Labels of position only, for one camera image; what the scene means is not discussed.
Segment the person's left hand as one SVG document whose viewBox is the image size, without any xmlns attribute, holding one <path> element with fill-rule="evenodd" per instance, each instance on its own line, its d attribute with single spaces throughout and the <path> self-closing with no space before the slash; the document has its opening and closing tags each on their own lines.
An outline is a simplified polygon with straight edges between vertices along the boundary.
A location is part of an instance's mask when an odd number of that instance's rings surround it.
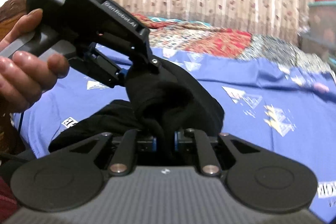
<svg viewBox="0 0 336 224">
<path fill-rule="evenodd" d="M 24 51 L 15 52 L 11 59 L 1 57 L 1 115 L 29 109 L 69 69 L 68 61 L 57 53 L 47 61 Z"/>
</svg>

